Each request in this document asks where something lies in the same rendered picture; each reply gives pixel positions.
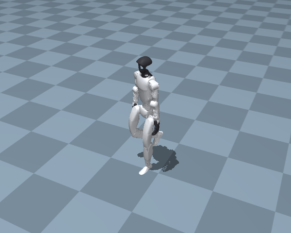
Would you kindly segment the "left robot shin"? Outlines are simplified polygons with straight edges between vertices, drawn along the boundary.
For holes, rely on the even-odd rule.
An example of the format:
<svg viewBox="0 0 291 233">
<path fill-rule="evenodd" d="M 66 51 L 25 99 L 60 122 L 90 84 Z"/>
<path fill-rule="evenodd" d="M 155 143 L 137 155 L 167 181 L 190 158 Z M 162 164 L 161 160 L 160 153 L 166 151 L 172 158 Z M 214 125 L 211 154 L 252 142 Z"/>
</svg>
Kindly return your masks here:
<svg viewBox="0 0 291 233">
<path fill-rule="evenodd" d="M 144 147 L 143 154 L 144 154 L 144 159 L 145 159 L 146 166 L 150 167 L 150 160 L 151 160 L 151 157 L 152 157 L 152 154 L 153 154 L 153 144 L 152 143 L 150 143 L 150 146 L 149 146 L 148 149 L 146 149 Z"/>
</svg>

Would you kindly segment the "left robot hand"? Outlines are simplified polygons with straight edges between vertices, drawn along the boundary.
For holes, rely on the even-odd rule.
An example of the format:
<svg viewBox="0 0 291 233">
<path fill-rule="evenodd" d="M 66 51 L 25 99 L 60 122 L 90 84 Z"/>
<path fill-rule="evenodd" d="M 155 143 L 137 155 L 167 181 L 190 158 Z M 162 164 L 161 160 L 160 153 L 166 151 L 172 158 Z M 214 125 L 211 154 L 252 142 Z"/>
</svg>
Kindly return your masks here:
<svg viewBox="0 0 291 233">
<path fill-rule="evenodd" d="M 159 124 L 160 123 L 157 124 L 157 121 L 156 120 L 154 121 L 155 130 L 153 131 L 152 135 L 156 135 L 157 132 L 159 131 Z"/>
</svg>

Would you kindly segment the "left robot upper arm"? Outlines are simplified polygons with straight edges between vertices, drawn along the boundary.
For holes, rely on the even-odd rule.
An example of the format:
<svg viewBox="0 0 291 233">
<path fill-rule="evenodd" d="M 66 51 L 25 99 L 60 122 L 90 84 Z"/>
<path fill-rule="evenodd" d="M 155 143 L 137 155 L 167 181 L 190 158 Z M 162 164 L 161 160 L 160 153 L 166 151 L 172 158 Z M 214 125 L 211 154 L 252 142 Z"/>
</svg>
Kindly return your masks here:
<svg viewBox="0 0 291 233">
<path fill-rule="evenodd" d="M 158 98 L 159 98 L 159 84 L 158 82 L 156 82 L 155 80 L 150 80 L 149 81 L 149 88 L 151 90 L 151 95 L 152 95 L 152 99 L 153 101 L 150 102 L 150 106 L 155 108 L 155 103 L 159 102 Z"/>
</svg>

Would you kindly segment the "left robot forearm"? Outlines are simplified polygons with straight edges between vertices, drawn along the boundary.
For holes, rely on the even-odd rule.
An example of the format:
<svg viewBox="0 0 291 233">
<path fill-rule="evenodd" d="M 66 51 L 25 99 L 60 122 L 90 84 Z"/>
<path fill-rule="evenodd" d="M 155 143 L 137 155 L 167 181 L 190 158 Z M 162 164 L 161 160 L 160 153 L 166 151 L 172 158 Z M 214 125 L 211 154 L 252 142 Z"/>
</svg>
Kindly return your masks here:
<svg viewBox="0 0 291 233">
<path fill-rule="evenodd" d="M 159 119 L 159 110 L 160 110 L 160 106 L 159 106 L 159 103 L 156 102 L 155 103 L 155 108 L 152 108 L 152 111 L 153 111 L 153 121 L 157 121 L 157 124 L 160 122 L 160 119 Z"/>
</svg>

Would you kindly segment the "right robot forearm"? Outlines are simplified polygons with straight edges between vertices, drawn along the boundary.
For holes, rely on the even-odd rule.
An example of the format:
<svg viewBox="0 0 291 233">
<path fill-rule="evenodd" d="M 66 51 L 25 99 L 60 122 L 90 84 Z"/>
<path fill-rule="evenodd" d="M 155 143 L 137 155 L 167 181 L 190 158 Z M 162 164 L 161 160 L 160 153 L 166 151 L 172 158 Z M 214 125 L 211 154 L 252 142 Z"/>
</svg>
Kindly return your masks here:
<svg viewBox="0 0 291 233">
<path fill-rule="evenodd" d="M 136 94 L 133 91 L 133 103 L 132 103 L 132 105 L 134 106 L 135 103 L 138 105 L 138 100 L 139 100 L 139 94 Z"/>
</svg>

